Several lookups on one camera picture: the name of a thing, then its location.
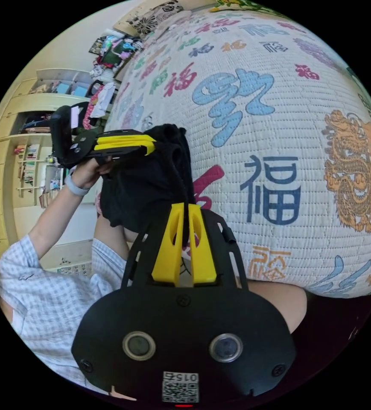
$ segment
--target leg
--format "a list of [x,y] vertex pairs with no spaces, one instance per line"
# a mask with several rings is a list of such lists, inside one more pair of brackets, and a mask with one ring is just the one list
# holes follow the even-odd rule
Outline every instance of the leg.
[[248,280],[251,292],[271,302],[281,313],[292,333],[306,314],[307,297],[303,289],[285,283],[257,282]]
[[117,253],[125,261],[129,255],[129,247],[124,235],[124,228],[116,226],[112,228],[110,222],[102,215],[97,218],[96,228],[94,230],[94,238],[98,239],[103,244]]

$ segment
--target hand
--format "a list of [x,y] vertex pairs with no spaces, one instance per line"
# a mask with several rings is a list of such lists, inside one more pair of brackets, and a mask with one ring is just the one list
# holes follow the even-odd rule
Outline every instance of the hand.
[[111,157],[107,158],[107,163],[99,166],[94,158],[77,165],[71,178],[74,184],[82,189],[90,189],[101,175],[108,174],[113,167]]

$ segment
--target person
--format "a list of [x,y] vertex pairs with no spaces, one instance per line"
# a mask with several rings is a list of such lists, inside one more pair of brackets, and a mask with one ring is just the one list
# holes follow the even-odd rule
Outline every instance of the person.
[[[128,242],[134,241],[136,234],[122,226],[112,228],[107,219],[98,216],[90,277],[48,272],[39,262],[64,233],[82,195],[111,167],[111,162],[99,166],[95,159],[77,166],[29,234],[1,256],[0,307],[27,347],[52,371],[91,390],[134,400],[117,393],[118,386],[104,392],[91,385],[78,368],[71,346],[89,307],[120,288]],[[249,281],[249,289],[280,311],[291,332],[299,326],[307,305],[303,289],[253,281]]]

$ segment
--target black cloth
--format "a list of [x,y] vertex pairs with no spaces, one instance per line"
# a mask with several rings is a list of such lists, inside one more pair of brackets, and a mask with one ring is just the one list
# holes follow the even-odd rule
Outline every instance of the black cloth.
[[187,244],[188,204],[195,204],[195,198],[186,132],[173,124],[153,127],[144,134],[156,140],[155,151],[113,167],[100,195],[101,212],[112,227],[138,233],[161,209],[184,202],[183,246]]

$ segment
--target qr code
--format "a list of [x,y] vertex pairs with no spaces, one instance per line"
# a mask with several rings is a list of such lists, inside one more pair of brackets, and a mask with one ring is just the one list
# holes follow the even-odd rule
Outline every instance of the qr code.
[[198,374],[164,372],[163,401],[166,403],[198,403]]

